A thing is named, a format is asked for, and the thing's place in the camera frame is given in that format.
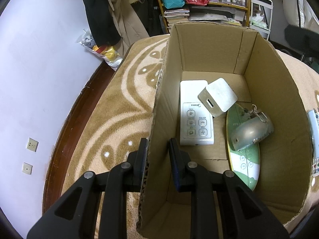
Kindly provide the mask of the green oval remote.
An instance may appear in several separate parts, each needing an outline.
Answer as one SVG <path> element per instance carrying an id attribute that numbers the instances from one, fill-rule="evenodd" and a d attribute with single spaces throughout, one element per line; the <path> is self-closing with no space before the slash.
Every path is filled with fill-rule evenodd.
<path id="1" fill-rule="evenodd" d="M 244 108 L 235 103 L 226 114 L 226 141 L 230 169 L 251 189 L 256 188 L 260 175 L 260 147 L 259 144 L 251 145 L 239 151 L 234 150 L 231 133 L 240 124 L 249 120 L 250 115 Z"/>

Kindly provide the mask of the white TV remote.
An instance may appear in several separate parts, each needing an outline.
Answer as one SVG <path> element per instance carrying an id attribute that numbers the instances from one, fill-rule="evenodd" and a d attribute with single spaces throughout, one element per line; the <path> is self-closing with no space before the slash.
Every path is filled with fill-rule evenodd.
<path id="1" fill-rule="evenodd" d="M 318 111 L 316 109 L 310 110 L 308 113 L 308 120 L 310 125 L 311 140 L 312 140 L 312 176 L 318 176 L 318 158 L 319 158 L 319 129 L 318 129 Z"/>

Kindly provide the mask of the silver cartoon earbud case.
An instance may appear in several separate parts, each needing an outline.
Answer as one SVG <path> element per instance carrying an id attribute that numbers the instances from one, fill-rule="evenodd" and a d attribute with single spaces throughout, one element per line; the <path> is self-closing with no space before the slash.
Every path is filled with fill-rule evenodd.
<path id="1" fill-rule="evenodd" d="M 248 118 L 230 132 L 230 141 L 235 151 L 257 144 L 274 132 L 270 117 L 255 104 L 252 104 L 250 110 L 243 108 L 240 116 Z"/>

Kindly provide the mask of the cardboard box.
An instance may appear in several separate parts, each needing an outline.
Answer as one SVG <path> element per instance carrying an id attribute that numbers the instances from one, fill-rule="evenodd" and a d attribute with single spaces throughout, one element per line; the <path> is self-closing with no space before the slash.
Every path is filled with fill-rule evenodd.
<path id="1" fill-rule="evenodd" d="M 293 231 L 318 203 L 307 118 L 307 112 L 318 106 L 318 74 L 298 59 L 276 51 L 252 29 L 178 23 L 166 45 L 156 91 L 137 224 L 143 237 L 190 236 L 190 194 L 175 190 L 166 144 L 179 136 L 180 82 L 219 78 L 229 84 L 241 106 L 256 105 L 274 125 L 273 134 L 260 142 L 256 196 L 287 231 Z"/>

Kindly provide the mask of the white square charger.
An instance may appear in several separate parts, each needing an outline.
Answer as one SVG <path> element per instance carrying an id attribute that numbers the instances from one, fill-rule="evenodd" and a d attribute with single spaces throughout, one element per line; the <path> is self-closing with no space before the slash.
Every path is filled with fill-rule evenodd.
<path id="1" fill-rule="evenodd" d="M 197 97 L 213 118 L 226 113 L 238 100 L 223 78 L 207 84 Z"/>

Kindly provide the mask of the white Midea remote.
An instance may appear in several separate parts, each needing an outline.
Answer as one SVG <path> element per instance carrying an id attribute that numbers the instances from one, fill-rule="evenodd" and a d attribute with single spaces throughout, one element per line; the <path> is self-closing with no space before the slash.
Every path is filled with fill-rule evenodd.
<path id="1" fill-rule="evenodd" d="M 214 144 L 213 116 L 198 99 L 206 80 L 180 82 L 180 144 L 182 146 Z"/>

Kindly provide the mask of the white trolley cart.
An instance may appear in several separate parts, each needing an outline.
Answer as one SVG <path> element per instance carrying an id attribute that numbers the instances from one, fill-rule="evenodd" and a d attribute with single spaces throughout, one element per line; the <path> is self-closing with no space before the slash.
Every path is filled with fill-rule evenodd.
<path id="1" fill-rule="evenodd" d="M 250 0 L 251 11 L 249 17 L 249 27 L 258 31 L 261 36 L 268 40 L 271 33 L 273 20 L 272 0 Z"/>

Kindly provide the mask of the wooden bookshelf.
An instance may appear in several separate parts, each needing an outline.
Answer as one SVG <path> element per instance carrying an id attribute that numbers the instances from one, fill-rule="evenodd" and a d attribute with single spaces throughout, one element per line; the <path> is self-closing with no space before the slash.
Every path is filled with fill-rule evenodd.
<path id="1" fill-rule="evenodd" d="M 165 34 L 179 22 L 217 22 L 248 26 L 251 0 L 158 0 Z"/>

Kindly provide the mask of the stack of books right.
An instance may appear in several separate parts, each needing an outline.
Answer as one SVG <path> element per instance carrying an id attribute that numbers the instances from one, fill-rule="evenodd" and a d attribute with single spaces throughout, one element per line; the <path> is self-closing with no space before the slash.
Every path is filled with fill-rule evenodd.
<path id="1" fill-rule="evenodd" d="M 189 22 L 214 22 L 243 25 L 244 20 L 245 12 L 240 9 L 225 6 L 205 7 L 194 5 L 190 7 Z"/>

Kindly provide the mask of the stack of books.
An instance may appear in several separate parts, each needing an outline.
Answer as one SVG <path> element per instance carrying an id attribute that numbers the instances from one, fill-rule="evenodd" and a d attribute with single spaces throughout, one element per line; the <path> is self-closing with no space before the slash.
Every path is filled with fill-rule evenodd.
<path id="1" fill-rule="evenodd" d="M 188 22 L 189 16 L 190 10 L 188 8 L 164 11 L 164 18 L 166 19 L 169 31 L 176 23 Z"/>
<path id="2" fill-rule="evenodd" d="M 190 7 L 189 22 L 214 22 L 243 25 L 244 20 L 245 12 L 240 9 L 225 6 L 205 7 L 194 5 Z"/>

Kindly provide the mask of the stack of books left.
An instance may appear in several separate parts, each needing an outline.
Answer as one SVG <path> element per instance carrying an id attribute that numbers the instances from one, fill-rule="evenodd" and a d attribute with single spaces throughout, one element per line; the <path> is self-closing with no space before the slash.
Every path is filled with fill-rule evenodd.
<path id="1" fill-rule="evenodd" d="M 188 8 L 164 11 L 164 18 L 166 19 L 169 31 L 176 23 L 188 22 L 189 16 L 190 10 Z"/>

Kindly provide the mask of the plastic snack bag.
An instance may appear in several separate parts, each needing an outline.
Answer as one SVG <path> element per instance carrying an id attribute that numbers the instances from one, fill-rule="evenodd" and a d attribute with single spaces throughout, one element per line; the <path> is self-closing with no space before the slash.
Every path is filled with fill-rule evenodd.
<path id="1" fill-rule="evenodd" d="M 76 40 L 76 43 L 80 44 L 86 50 L 93 53 L 100 59 L 103 59 L 114 71 L 118 69 L 123 60 L 123 58 L 113 46 L 98 46 L 93 38 L 90 29 L 84 29 L 83 33 Z"/>

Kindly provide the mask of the black hanging coat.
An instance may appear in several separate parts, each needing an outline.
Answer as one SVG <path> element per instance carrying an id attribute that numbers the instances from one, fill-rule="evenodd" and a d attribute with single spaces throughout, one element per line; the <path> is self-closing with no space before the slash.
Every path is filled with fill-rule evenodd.
<path id="1" fill-rule="evenodd" d="M 97 46 L 116 45 L 120 40 L 108 0 L 83 0 L 91 34 Z"/>

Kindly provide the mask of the beige trench coat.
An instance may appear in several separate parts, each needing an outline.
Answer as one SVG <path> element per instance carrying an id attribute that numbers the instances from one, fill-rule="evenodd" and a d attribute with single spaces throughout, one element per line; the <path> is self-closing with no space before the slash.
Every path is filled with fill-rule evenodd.
<path id="1" fill-rule="evenodd" d="M 131 1 L 139 2 L 140 0 L 108 0 L 116 33 L 120 35 L 115 49 L 122 57 L 132 44 L 149 37 L 142 21 L 131 6 Z"/>

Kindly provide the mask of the lower wall socket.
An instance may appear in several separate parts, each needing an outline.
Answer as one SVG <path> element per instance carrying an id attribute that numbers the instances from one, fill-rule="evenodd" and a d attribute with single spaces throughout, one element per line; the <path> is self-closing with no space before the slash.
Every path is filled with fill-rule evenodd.
<path id="1" fill-rule="evenodd" d="M 33 166 L 31 164 L 28 164 L 28 163 L 24 162 L 23 165 L 22 165 L 22 172 L 27 174 L 27 175 L 31 175 L 32 174 L 32 168 L 33 168 Z"/>

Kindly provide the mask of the wall socket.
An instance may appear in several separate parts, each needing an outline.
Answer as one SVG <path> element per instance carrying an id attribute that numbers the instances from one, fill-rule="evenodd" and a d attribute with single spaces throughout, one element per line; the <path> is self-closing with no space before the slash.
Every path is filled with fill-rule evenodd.
<path id="1" fill-rule="evenodd" d="M 32 151 L 32 152 L 36 152 L 38 148 L 38 141 L 29 138 L 28 139 L 28 143 L 27 143 L 27 149 Z"/>
<path id="2" fill-rule="evenodd" d="M 27 175 L 31 175 L 32 174 L 32 168 L 33 168 L 33 166 L 31 164 L 28 164 L 28 163 L 24 162 L 23 165 L 22 165 L 22 172 L 27 174 Z"/>

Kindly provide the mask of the upper wall socket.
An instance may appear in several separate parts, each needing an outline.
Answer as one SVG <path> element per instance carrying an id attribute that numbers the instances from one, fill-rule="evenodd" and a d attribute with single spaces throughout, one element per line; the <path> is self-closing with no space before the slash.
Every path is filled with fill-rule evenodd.
<path id="1" fill-rule="evenodd" d="M 38 148 L 38 141 L 29 138 L 28 139 L 28 143 L 27 143 L 27 149 L 32 151 L 32 152 L 36 152 Z"/>

